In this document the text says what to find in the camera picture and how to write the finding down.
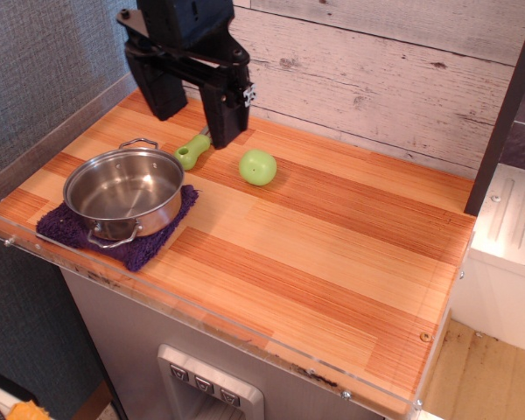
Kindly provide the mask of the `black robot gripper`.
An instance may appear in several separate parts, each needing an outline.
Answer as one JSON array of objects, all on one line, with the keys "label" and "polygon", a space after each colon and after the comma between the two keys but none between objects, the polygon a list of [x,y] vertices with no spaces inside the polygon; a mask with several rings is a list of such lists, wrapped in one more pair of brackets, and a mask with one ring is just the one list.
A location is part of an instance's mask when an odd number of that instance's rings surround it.
[{"label": "black robot gripper", "polygon": [[116,16],[135,45],[138,57],[126,58],[152,114],[166,121],[187,105],[182,80],[201,88],[216,150],[247,130],[256,98],[249,53],[229,32],[234,18],[231,1],[138,1]]}]

